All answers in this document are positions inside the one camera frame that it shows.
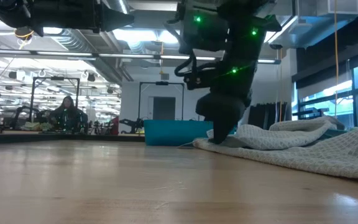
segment doorway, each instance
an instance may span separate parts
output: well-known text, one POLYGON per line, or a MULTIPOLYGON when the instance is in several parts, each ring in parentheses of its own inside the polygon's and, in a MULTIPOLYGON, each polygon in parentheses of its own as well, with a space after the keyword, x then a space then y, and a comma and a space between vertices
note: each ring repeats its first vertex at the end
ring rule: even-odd
POLYGON ((157 97, 153 99, 153 119, 174 120, 175 119, 175 97, 157 97))

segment wooden table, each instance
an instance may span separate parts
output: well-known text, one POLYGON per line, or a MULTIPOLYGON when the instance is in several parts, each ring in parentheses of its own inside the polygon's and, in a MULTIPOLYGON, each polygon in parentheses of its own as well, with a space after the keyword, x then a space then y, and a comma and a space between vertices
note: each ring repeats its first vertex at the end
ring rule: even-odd
POLYGON ((0 223, 358 224, 358 181, 134 142, 0 144, 0 223))

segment teal bin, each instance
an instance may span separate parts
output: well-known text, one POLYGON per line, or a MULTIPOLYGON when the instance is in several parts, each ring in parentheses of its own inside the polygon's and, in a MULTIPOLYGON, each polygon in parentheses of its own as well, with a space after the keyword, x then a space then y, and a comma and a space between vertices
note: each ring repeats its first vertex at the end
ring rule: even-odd
POLYGON ((210 121, 145 120, 144 134, 148 146, 181 146, 196 138, 206 138, 213 129, 210 121))

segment black pole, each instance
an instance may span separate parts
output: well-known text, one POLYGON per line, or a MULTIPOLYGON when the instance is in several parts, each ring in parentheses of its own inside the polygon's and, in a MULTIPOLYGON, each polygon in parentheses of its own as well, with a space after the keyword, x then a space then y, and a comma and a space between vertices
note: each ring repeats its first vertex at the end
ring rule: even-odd
POLYGON ((77 78, 77 92, 76 92, 77 96, 75 98, 75 108, 77 108, 77 109, 78 109, 78 94, 79 93, 80 93, 80 79, 77 78))
POLYGON ((31 101, 30 101, 30 122, 32 122, 32 107, 34 104, 34 91, 35 91, 35 81, 37 77, 33 77, 32 79, 32 89, 31 89, 31 101))
POLYGON ((141 94, 141 91, 142 91, 142 85, 143 85, 143 82, 140 82, 139 83, 139 102, 138 102, 138 105, 137 105, 137 118, 140 118, 140 94, 141 94))
POLYGON ((185 105, 185 84, 181 84, 181 120, 183 120, 183 107, 185 105))

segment cloth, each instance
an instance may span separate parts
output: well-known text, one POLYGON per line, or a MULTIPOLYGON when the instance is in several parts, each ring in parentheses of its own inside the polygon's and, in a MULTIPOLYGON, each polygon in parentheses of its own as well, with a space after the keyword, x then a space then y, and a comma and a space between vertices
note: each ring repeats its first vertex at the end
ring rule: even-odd
MULTIPOLYGON (((225 141, 223 144, 229 147, 246 147, 257 150, 288 149, 289 147, 311 144, 327 130, 337 129, 337 126, 343 127, 337 119, 330 116, 275 123, 268 131, 245 124, 240 126, 236 134, 229 138, 230 141, 225 141)), ((208 131, 207 135, 209 138, 213 138, 213 130, 208 131)))
POLYGON ((327 129, 334 128, 335 122, 329 117, 287 121, 275 124, 270 131, 241 126, 235 135, 229 136, 221 145, 215 145, 207 139, 196 139, 193 144, 200 149, 230 156, 358 179, 358 128, 310 147, 302 147, 317 140, 327 129))

